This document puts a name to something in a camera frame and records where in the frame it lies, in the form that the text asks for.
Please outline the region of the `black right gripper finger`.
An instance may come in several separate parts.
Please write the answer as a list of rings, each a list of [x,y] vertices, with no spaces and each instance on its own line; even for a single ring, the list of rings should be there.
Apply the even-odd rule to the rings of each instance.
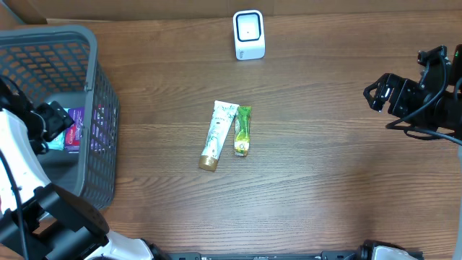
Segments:
[[[363,95],[367,101],[388,101],[393,91],[393,74],[385,73],[376,82],[365,88]]]
[[[391,88],[372,88],[371,90],[368,90],[367,101],[370,108],[374,111],[381,112],[383,106],[388,101],[391,92]]]

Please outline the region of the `purple red liners pack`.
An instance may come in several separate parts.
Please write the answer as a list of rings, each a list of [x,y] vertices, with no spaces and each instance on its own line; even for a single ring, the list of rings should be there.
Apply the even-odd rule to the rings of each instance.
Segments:
[[[102,108],[101,105],[98,105],[98,108],[100,108],[101,111],[98,112],[98,110],[95,110],[93,113],[93,119],[103,126],[104,108]],[[65,132],[64,149],[69,153],[78,153],[82,140],[82,129],[84,126],[84,107],[70,108],[67,112],[74,120],[74,124],[71,125]],[[100,128],[96,126],[92,126],[92,134],[98,137],[103,137],[103,133],[100,132]],[[90,140],[90,147],[94,151],[103,150],[102,146],[97,144],[94,139]]]

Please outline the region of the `teal wet wipes pack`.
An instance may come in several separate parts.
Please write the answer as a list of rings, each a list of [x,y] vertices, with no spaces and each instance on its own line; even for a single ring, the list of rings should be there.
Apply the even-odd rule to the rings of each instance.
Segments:
[[[64,129],[57,137],[52,141],[47,142],[48,148],[50,150],[64,150],[65,147],[65,136],[67,129]]]

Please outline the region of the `green yellow snack packet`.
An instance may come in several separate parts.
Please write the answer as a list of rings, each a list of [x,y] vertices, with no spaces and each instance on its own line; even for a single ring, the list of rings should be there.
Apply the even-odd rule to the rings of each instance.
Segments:
[[[250,148],[251,106],[239,106],[235,117],[234,150],[237,156],[246,157]]]

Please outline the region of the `white gold cream tube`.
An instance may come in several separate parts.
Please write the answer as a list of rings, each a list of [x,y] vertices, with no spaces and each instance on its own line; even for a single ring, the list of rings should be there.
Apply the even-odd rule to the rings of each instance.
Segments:
[[[199,167],[201,169],[208,171],[216,170],[219,156],[221,155],[223,145],[238,107],[238,104],[219,100],[214,101],[212,119],[209,125],[205,146],[199,159]]]

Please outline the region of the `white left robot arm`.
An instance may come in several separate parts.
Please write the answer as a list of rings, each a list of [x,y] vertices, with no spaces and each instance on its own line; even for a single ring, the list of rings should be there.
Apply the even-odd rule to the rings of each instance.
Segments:
[[[168,260],[155,244],[110,230],[95,207],[45,174],[38,155],[73,124],[56,101],[34,106],[1,77],[1,244],[24,259]]]

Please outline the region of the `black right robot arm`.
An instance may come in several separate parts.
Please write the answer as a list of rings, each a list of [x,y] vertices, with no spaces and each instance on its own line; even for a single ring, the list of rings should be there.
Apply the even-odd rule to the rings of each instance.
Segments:
[[[453,60],[447,47],[420,51],[417,63],[423,67],[416,82],[385,73],[365,88],[363,95],[374,111],[390,103],[388,113],[397,117],[387,129],[399,130],[421,140],[446,139],[461,144],[461,45]]]

